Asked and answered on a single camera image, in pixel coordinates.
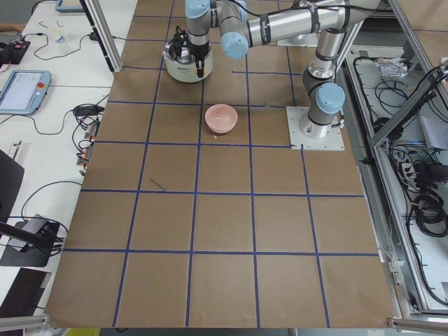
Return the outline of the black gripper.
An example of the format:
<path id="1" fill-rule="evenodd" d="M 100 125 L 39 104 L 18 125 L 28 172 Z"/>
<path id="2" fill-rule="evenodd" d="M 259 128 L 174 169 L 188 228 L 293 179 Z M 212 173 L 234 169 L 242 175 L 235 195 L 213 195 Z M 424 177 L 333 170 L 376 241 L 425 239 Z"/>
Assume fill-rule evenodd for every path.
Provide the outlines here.
<path id="1" fill-rule="evenodd" d="M 204 44 L 196 45 L 188 37 L 186 30 L 176 26 L 176 31 L 173 37 L 174 52 L 177 57 L 182 56 L 182 51 L 186 49 L 189 54 L 189 58 L 195 61 L 197 70 L 197 77 L 204 77 L 205 59 L 210 51 L 210 45 L 207 41 Z"/>

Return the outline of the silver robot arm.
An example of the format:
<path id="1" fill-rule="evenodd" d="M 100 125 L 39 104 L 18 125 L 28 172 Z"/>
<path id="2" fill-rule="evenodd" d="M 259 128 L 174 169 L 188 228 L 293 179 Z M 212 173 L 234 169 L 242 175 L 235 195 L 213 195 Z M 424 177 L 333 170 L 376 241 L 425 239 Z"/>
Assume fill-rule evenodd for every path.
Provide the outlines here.
<path id="1" fill-rule="evenodd" d="M 264 46 L 287 38 L 318 32 L 314 58 L 302 74 L 311 106 L 300 119 L 301 133 L 322 139 L 345 101 L 343 89 L 334 83 L 339 55 L 347 29 L 375 12 L 378 1 L 294 1 L 290 8 L 255 14 L 244 1 L 186 1 L 186 29 L 178 28 L 173 37 L 177 56 L 187 49 L 197 70 L 204 76 L 205 59 L 210 53 L 209 31 L 220 31 L 220 44 L 230 59 L 245 56 L 249 48 Z"/>

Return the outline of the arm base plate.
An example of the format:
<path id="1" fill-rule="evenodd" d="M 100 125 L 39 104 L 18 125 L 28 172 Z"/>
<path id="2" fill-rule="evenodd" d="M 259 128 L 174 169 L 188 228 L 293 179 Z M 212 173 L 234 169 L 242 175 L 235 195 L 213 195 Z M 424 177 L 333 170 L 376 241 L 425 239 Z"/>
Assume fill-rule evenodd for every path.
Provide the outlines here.
<path id="1" fill-rule="evenodd" d="M 286 115 L 292 150 L 344 151 L 344 141 L 335 116 L 329 125 L 316 125 L 308 116 L 307 106 L 287 106 Z"/>
<path id="2" fill-rule="evenodd" d="M 316 33 L 302 34 L 290 38 L 285 38 L 276 42 L 278 46 L 295 46 L 303 48 L 316 48 L 318 37 Z"/>

